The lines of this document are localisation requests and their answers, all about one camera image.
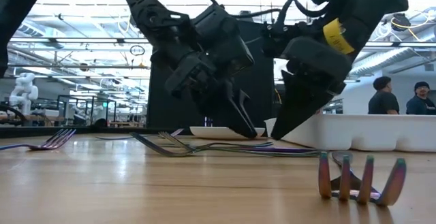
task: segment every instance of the white plate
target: white plate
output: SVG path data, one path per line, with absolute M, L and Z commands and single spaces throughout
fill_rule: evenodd
M 190 127 L 191 132 L 198 138 L 220 140 L 246 140 L 246 138 L 227 127 Z M 255 128 L 258 137 L 265 132 L 265 128 Z

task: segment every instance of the wall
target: wall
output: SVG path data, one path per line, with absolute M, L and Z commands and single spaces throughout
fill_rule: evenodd
M 45 78 L 36 78 L 34 85 L 38 87 L 39 98 L 57 99 L 58 95 L 69 95 L 69 89 L 66 85 L 58 82 L 49 82 Z M 15 80 L 0 79 L 0 101 L 4 101 L 5 97 L 14 90 Z
M 368 102 L 375 93 L 373 81 L 381 74 L 370 78 L 360 78 L 362 82 L 351 83 L 335 99 L 343 99 L 344 114 L 367 114 Z M 392 93 L 396 96 L 400 105 L 400 114 L 406 113 L 406 103 L 414 96 L 415 83 L 420 81 L 428 82 L 430 88 L 436 90 L 436 76 L 390 76 L 392 78 Z

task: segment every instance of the humanoid robot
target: humanoid robot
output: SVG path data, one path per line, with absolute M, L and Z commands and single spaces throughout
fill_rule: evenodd
M 32 101 L 38 98 L 38 87 L 33 85 L 34 79 L 35 74 L 20 74 L 20 77 L 15 80 L 15 88 L 9 96 L 10 106 L 22 105 L 21 113 L 25 116 L 30 115 Z

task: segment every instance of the upright fork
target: upright fork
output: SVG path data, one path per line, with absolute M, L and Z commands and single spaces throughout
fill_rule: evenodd
M 320 156 L 318 187 L 320 195 L 325 198 L 337 197 L 342 201 L 356 200 L 359 204 L 369 202 L 378 206 L 391 206 L 398 200 L 406 177 L 406 162 L 397 159 L 390 172 L 389 179 L 380 193 L 371 185 L 373 182 L 374 158 L 367 157 L 362 180 L 354 175 L 351 168 L 352 154 L 349 152 L 334 152 L 332 157 L 341 167 L 341 176 L 330 181 L 328 153 Z
M 42 145 L 31 144 L 15 144 L 9 146 L 0 146 L 0 150 L 6 150 L 18 147 L 27 147 L 29 150 L 54 150 L 63 146 L 76 132 L 75 129 L 61 129 L 56 132 L 52 137 L 46 140 Z

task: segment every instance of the black panel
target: black panel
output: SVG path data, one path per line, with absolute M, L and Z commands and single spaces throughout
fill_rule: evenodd
M 151 65 L 147 128 L 179 129 L 189 126 L 204 126 L 204 117 L 197 112 L 188 90 L 181 100 L 173 98 L 164 88 L 170 76 L 169 69 Z
M 264 127 L 266 119 L 275 116 L 274 99 L 274 61 L 262 54 L 262 40 L 251 42 L 260 36 L 262 24 L 240 21 L 239 28 L 242 39 L 253 55 L 255 65 L 235 76 L 236 86 L 241 88 L 251 100 L 246 105 L 247 113 L 255 127 Z M 213 126 L 224 127 L 223 121 L 213 121 Z

